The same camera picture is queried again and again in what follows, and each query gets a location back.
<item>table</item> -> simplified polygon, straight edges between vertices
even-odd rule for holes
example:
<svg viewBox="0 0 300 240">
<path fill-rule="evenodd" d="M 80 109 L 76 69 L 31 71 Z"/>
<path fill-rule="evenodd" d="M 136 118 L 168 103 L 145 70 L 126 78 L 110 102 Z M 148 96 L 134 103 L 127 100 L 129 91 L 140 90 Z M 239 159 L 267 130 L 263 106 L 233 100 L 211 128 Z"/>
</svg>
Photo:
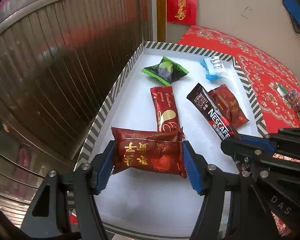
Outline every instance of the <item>table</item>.
<svg viewBox="0 0 300 240">
<path fill-rule="evenodd" d="M 300 127 L 300 120 L 276 91 L 276 82 L 289 92 L 300 83 L 287 67 L 260 49 L 228 34 L 200 26 L 191 26 L 178 44 L 220 51 L 235 57 L 257 95 L 268 133 L 281 127 Z"/>
</svg>

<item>corrugated metal partition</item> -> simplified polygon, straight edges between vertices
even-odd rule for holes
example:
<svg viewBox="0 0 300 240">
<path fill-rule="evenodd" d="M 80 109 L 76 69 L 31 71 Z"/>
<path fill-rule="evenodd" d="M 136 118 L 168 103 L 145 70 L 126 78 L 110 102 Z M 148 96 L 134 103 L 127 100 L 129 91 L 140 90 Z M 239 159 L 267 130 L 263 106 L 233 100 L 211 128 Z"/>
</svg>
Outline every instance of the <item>corrugated metal partition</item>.
<svg viewBox="0 0 300 240">
<path fill-rule="evenodd" d="M 18 227 L 47 172 L 73 168 L 145 35 L 139 0 L 47 1 L 0 26 L 0 209 Z"/>
</svg>

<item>black and white striped border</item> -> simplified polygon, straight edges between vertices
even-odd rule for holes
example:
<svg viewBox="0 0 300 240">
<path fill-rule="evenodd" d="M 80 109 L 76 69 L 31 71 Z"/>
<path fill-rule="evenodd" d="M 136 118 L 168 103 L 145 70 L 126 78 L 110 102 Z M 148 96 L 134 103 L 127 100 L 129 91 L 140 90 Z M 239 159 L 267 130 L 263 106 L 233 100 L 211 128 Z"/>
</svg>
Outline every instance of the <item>black and white striped border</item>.
<svg viewBox="0 0 300 240">
<path fill-rule="evenodd" d="M 124 69 L 122 70 L 121 74 L 117 78 L 117 81 L 112 86 L 112 89 L 110 90 L 108 96 L 106 97 L 106 100 L 103 102 L 95 121 L 93 122 L 89 133 L 83 143 L 83 146 L 80 150 L 80 154 L 78 157 L 78 161 L 75 165 L 76 169 L 79 167 L 82 163 L 87 163 L 88 159 L 91 155 L 92 149 L 94 147 L 95 141 L 98 138 L 98 135 L 100 133 L 101 127 L 103 123 L 106 120 L 106 117 L 108 113 L 111 110 L 111 107 L 120 91 L 120 88 L 122 87 L 125 79 L 127 78 L 128 74 L 130 73 L 132 67 L 134 66 L 136 60 L 139 58 L 140 54 L 142 53 L 143 49 L 161 49 L 161 50 L 172 50 L 172 51 L 179 51 L 179 52 L 185 52 L 185 53 L 192 53 L 196 55 L 201 56 L 207 56 L 207 57 L 213 57 L 213 56 L 219 56 L 220 60 L 225 60 L 227 62 L 232 62 L 234 69 L 236 70 L 240 81 L 247 93 L 247 96 L 250 101 L 250 105 L 252 108 L 253 113 L 255 114 L 255 121 L 257 124 L 258 132 L 261 136 L 265 135 L 267 133 L 266 131 L 266 123 L 263 120 L 263 115 L 261 112 L 261 108 L 259 106 L 259 103 L 257 101 L 256 95 L 254 91 L 251 88 L 251 85 L 245 75 L 245 73 L 242 71 L 241 67 L 239 66 L 238 62 L 234 59 L 233 56 L 214 51 L 209 49 L 203 49 L 198 48 L 194 46 L 188 46 L 188 45 L 179 45 L 179 44 L 173 44 L 173 43 L 166 43 L 166 42 L 155 42 L 155 41 L 143 41 L 140 46 L 137 48 L 129 62 L 126 64 Z M 68 193 L 68 205 L 70 207 L 70 212 L 76 216 L 75 209 L 74 208 L 74 197 L 73 193 Z M 118 228 L 110 224 L 104 224 L 106 229 L 110 232 L 119 233 L 121 235 L 125 235 L 128 237 L 138 237 L 138 239 L 155 239 L 155 240 L 170 240 L 170 239 L 188 239 L 188 237 L 168 237 L 168 236 L 155 236 L 155 235 L 148 235 L 140 232 L 134 232 L 130 231 L 124 228 Z"/>
<path fill-rule="evenodd" d="M 238 64 L 238 62 L 233 58 L 233 65 L 234 65 L 234 69 L 237 72 L 237 75 L 240 78 L 240 81 L 243 85 L 244 90 L 247 93 L 247 97 L 249 98 L 249 102 L 252 108 L 252 112 L 254 114 L 254 119 L 256 120 L 256 124 L 257 124 L 257 129 L 259 134 L 263 137 L 265 134 L 267 134 L 267 129 L 266 129 L 266 122 L 263 119 L 263 115 L 261 112 L 261 107 L 258 103 L 257 100 L 257 96 L 254 93 L 252 87 L 251 87 L 251 83 L 249 82 L 246 74 L 242 71 L 240 65 Z"/>
</svg>

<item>red poster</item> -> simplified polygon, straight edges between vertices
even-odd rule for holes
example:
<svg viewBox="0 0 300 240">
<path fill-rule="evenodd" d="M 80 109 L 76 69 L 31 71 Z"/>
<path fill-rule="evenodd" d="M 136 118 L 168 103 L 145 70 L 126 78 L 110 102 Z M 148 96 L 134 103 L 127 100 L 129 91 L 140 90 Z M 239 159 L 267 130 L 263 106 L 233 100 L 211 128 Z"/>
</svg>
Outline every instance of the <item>red poster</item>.
<svg viewBox="0 0 300 240">
<path fill-rule="evenodd" d="M 195 25 L 197 0 L 167 0 L 167 22 Z"/>
</svg>

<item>blue gripper pad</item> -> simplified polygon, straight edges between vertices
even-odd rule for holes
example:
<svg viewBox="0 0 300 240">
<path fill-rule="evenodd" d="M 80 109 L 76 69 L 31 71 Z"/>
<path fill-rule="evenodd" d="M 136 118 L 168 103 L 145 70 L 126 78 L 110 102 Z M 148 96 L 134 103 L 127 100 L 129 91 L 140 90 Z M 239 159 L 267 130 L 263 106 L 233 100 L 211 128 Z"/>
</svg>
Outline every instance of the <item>blue gripper pad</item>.
<svg viewBox="0 0 300 240">
<path fill-rule="evenodd" d="M 258 137 L 253 138 L 252 136 L 246 136 L 243 134 L 241 134 L 241 139 L 246 143 L 257 145 L 259 147 L 261 146 L 261 148 L 264 148 L 268 154 L 274 154 L 275 148 L 271 146 L 269 141 L 262 138 L 258 139 Z"/>
<path fill-rule="evenodd" d="M 182 147 L 183 147 L 183 163 L 185 165 L 187 175 L 190 179 L 191 186 L 199 195 L 201 195 L 203 192 L 203 187 L 201 184 L 201 174 L 197 166 L 195 165 L 195 162 L 185 142 L 182 143 Z"/>
<path fill-rule="evenodd" d="M 102 154 L 107 154 L 107 156 L 98 172 L 96 195 L 99 195 L 101 191 L 104 190 L 107 186 L 109 177 L 111 175 L 114 166 L 113 165 L 114 146 L 115 144 L 112 144 L 111 147 L 107 146 L 105 151 L 102 153 Z"/>
</svg>

